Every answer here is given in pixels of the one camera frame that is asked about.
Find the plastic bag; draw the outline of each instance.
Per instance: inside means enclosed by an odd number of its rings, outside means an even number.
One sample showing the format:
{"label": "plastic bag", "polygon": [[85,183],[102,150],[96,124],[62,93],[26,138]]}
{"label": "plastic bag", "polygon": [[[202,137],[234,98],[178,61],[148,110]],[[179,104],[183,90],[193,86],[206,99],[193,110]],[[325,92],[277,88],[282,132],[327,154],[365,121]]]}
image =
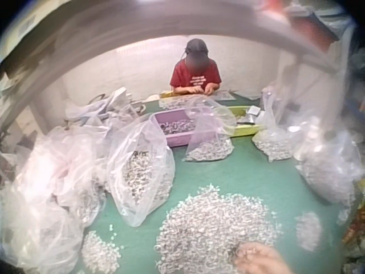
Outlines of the plastic bag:
{"label": "plastic bag", "polygon": [[69,207],[84,227],[95,220],[105,203],[104,182],[101,171],[96,168],[101,159],[100,142],[106,132],[103,127],[80,128],[82,132],[74,132],[70,140],[74,144],[68,153],[67,175],[59,178],[58,188],[54,190],[57,202]]}
{"label": "plastic bag", "polygon": [[133,227],[167,200],[175,162],[153,116],[145,115],[113,135],[107,171],[114,202]]}
{"label": "plastic bag", "polygon": [[276,123],[273,111],[274,100],[274,94],[267,93],[263,95],[265,114],[262,125],[266,129],[258,132],[252,138],[255,146],[268,156],[269,162],[288,159],[293,156],[292,136],[287,131],[279,128]]}
{"label": "plastic bag", "polygon": [[297,169],[318,195],[348,207],[355,200],[354,184],[363,176],[359,150],[346,130],[318,138]]}
{"label": "plastic bag", "polygon": [[68,274],[78,260],[83,230],[55,203],[28,203],[21,192],[1,191],[6,257],[25,271]]}
{"label": "plastic bag", "polygon": [[125,91],[125,88],[120,88],[114,91],[109,97],[82,107],[76,106],[72,102],[67,102],[66,117],[70,120],[89,118],[123,107],[128,103]]}
{"label": "plastic bag", "polygon": [[187,102],[186,114],[196,121],[186,161],[222,160],[232,153],[230,137],[236,127],[236,118],[227,107],[206,96],[197,96]]}
{"label": "plastic bag", "polygon": [[67,159],[59,142],[45,136],[38,138],[22,172],[14,184],[29,203],[47,201],[56,181],[67,170]]}

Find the red shirt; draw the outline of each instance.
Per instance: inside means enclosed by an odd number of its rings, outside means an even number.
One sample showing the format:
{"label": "red shirt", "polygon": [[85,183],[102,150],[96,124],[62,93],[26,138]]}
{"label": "red shirt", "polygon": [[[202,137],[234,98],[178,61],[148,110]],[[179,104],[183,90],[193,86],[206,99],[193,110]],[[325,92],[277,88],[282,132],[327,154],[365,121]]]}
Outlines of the red shirt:
{"label": "red shirt", "polygon": [[218,67],[214,60],[209,60],[209,66],[204,72],[192,74],[186,67],[185,60],[183,59],[176,64],[170,85],[172,87],[201,86],[202,89],[205,89],[208,83],[220,84],[221,82]]}

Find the worker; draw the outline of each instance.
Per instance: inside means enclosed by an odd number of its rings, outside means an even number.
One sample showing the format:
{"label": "worker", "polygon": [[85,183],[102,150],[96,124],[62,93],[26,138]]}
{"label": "worker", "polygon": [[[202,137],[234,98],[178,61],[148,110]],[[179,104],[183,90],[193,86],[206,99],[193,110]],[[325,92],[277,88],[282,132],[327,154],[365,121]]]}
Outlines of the worker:
{"label": "worker", "polygon": [[293,274],[274,248],[260,243],[241,244],[234,264],[244,274]]}
{"label": "worker", "polygon": [[173,71],[170,85],[173,93],[210,95],[220,88],[221,77],[217,64],[208,57],[208,48],[202,39],[192,39],[185,49],[186,58]]}

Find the green tabletop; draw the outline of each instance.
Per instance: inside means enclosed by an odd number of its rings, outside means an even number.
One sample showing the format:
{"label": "green tabletop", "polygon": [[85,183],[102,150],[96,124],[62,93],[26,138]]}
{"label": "green tabletop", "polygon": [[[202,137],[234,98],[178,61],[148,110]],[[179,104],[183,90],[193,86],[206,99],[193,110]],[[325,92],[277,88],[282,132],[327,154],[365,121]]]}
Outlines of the green tabletop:
{"label": "green tabletop", "polygon": [[[239,98],[226,101],[230,105],[250,105]],[[158,102],[147,105],[148,111],[157,111]],[[339,205],[326,203],[310,191],[305,181],[295,169],[292,159],[269,163],[266,155],[252,144],[251,136],[233,138],[233,153],[225,160],[209,163],[183,162],[186,147],[173,149],[176,174],[169,199],[155,212],[147,216],[137,228],[129,227],[119,215],[114,201],[108,195],[107,205],[88,231],[97,231],[104,240],[110,241],[113,233],[116,246],[121,250],[120,268],[122,274],[158,274],[155,262],[159,255],[153,250],[159,228],[166,212],[177,206],[189,194],[195,195],[199,187],[213,184],[219,186],[222,194],[239,193],[256,196],[278,213],[277,220],[282,223],[284,234],[276,247],[297,274],[337,274],[342,262],[341,239],[346,225],[337,225]],[[322,223],[321,244],[315,252],[307,252],[297,244],[295,218],[303,212],[315,212]],[[79,260],[73,273],[83,269],[91,273]]]}

